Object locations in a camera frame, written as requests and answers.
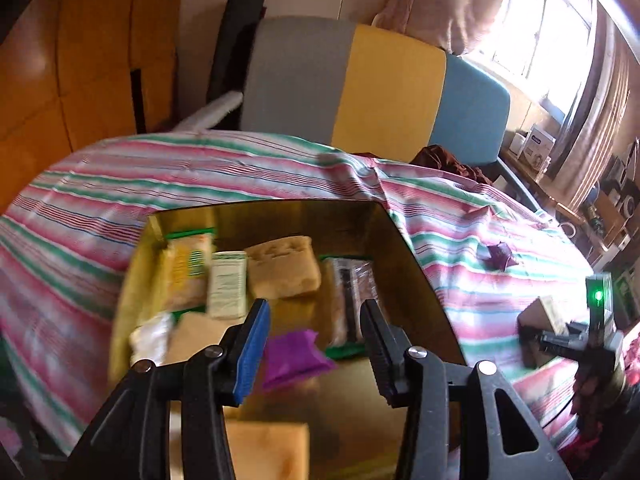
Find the white label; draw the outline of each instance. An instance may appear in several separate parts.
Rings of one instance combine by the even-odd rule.
[[[214,253],[209,273],[207,315],[218,318],[246,314],[246,253]]]

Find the red fabric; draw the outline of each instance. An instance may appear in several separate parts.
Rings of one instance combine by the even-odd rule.
[[[575,472],[584,462],[587,461],[600,437],[596,437],[592,440],[584,440],[583,437],[578,437],[567,446],[558,450],[560,458],[566,465],[569,471]]]
[[[466,164],[462,164],[459,160],[449,153],[442,146],[434,144],[433,146],[426,146],[420,150],[411,164],[415,166],[421,166],[423,168],[431,168],[432,170],[447,171],[447,173],[453,173],[459,176],[465,176],[471,180],[475,180],[479,184],[488,184],[492,182],[484,176],[480,168],[474,168]]]
[[[640,381],[640,336],[631,342],[624,356],[626,381],[633,386]]]

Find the purple package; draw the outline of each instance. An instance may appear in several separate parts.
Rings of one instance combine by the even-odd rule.
[[[506,243],[500,242],[497,245],[490,245],[487,248],[489,249],[489,254],[491,254],[489,262],[494,266],[494,269],[504,272],[507,270],[507,267],[518,264]]]
[[[270,337],[264,348],[263,389],[267,392],[333,370],[336,365],[316,347],[313,330]]]

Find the open box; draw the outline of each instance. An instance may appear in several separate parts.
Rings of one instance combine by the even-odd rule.
[[[115,384],[129,368],[129,335],[153,313],[154,275],[170,233],[215,228],[219,251],[244,250],[293,235],[311,237],[316,256],[348,254],[373,260],[378,295],[389,322],[413,344],[441,359],[464,364],[462,352],[437,297],[411,249],[377,202],[265,200],[162,211],[151,215],[131,259],[111,337],[109,378]],[[271,333],[319,330],[319,295],[271,305]],[[297,386],[254,391],[238,412],[241,420],[305,422],[310,431],[310,477],[348,478],[393,473],[405,410],[392,410],[378,394],[368,359],[339,362],[337,370]],[[451,410],[450,435],[458,442],[458,410]]]

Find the window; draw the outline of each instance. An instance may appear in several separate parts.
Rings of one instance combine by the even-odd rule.
[[[526,80],[527,93],[561,122],[588,74],[592,9],[591,0],[503,0],[472,59]]]

